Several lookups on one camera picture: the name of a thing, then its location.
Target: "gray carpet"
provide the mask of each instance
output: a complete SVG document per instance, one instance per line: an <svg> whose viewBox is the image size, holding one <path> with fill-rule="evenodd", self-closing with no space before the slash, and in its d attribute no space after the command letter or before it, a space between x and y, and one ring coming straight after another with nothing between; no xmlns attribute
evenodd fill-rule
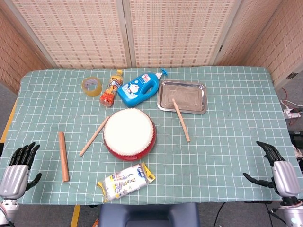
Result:
<svg viewBox="0 0 303 227"><path fill-rule="evenodd" d="M200 203L199 214L202 227L212 227L221 203ZM269 204L269 208L277 207L277 203ZM81 206L78 221L79 227L91 227L99 216L100 206L90 208ZM217 220L216 227L269 227L270 220L267 209L264 204L229 202L226 203ZM73 206L39 206L39 205L22 205L16 227L40 227L40 226L70 226L73 213ZM274 227L284 227L284 224L272 218Z"/></svg>
<svg viewBox="0 0 303 227"><path fill-rule="evenodd" d="M285 86L288 92L288 99L294 102L303 103L303 88L298 86L302 84L303 76L297 76L291 83ZM284 93L278 91L280 99L284 98ZM0 135L4 130L6 122L9 118L10 111L16 100L16 95L8 89L0 85ZM290 130L303 131L303 118L300 118L293 126L288 126ZM215 217L221 206L221 203L202 203L199 204L200 222L202 227L212 227ZM270 204L269 207L277 207L278 203ZM57 226L68 227L71 224L73 206L55 206L55 205L21 205L16 227L40 227L40 226ZM100 206L90 208L82 206L78 221L79 227L90 227L98 217ZM272 218L273 226L284 227L284 224ZM249 226L249 227L269 227L270 220L264 204L244 203L244 202L229 202L226 203L218 217L217 227L234 227L234 226Z"/></svg>
<svg viewBox="0 0 303 227"><path fill-rule="evenodd" d="M0 137L3 134L11 109L13 108L16 99L17 95L0 83Z"/></svg>

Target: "metal tray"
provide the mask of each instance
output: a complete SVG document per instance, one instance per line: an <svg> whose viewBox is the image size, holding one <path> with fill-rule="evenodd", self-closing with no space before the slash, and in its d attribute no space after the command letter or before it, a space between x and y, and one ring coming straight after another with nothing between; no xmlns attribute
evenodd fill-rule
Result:
<svg viewBox="0 0 303 227"><path fill-rule="evenodd" d="M206 87L196 82L163 80L158 94L158 107L164 111L176 111L172 99L180 112L204 114L207 109Z"/></svg>

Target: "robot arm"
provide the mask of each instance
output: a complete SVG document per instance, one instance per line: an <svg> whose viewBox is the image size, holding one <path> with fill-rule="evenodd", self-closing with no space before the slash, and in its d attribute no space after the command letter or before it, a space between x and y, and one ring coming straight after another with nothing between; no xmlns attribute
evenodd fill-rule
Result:
<svg viewBox="0 0 303 227"><path fill-rule="evenodd" d="M25 191L34 187L41 178L41 173L35 179L28 181L28 174L33 164L35 154L40 145L35 143L17 149L5 169L0 184L0 196L4 199L0 204L0 226L13 226L15 215L19 209L17 199L22 197Z"/></svg>
<svg viewBox="0 0 303 227"><path fill-rule="evenodd" d="M275 189L275 192L282 196L279 209L282 209L284 213L286 226L301 227L303 225L303 206L302 202L296 197L301 189L294 167L291 163L285 161L274 146L259 141L257 141L257 144L266 153L264 157L268 159L271 166L272 181L257 180L247 173L243 173L243 175L252 183ZM271 214L277 216L273 210L271 210Z"/></svg>

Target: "plastic package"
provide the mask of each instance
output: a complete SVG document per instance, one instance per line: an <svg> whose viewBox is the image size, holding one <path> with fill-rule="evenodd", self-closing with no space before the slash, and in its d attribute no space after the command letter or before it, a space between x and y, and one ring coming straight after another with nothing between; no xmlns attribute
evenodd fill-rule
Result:
<svg viewBox="0 0 303 227"><path fill-rule="evenodd" d="M108 202L139 190L154 179L155 175L149 171L145 163L139 163L106 177L97 183L97 187L103 191L104 202Z"/></svg>

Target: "woven panel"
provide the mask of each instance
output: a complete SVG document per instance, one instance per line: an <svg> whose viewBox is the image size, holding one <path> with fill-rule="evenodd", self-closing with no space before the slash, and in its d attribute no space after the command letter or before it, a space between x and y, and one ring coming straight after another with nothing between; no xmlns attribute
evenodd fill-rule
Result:
<svg viewBox="0 0 303 227"><path fill-rule="evenodd" d="M137 67L207 65L233 0L130 0Z"/></svg>
<svg viewBox="0 0 303 227"><path fill-rule="evenodd" d="M62 68L126 68L115 0L13 0Z"/></svg>
<svg viewBox="0 0 303 227"><path fill-rule="evenodd" d="M245 65L266 67L274 84L303 62L303 4L283 1Z"/></svg>
<svg viewBox="0 0 303 227"><path fill-rule="evenodd" d="M21 78L45 66L0 11L0 81L18 93Z"/></svg>
<svg viewBox="0 0 303 227"><path fill-rule="evenodd" d="M280 3L281 0L243 1L216 65L241 65Z"/></svg>

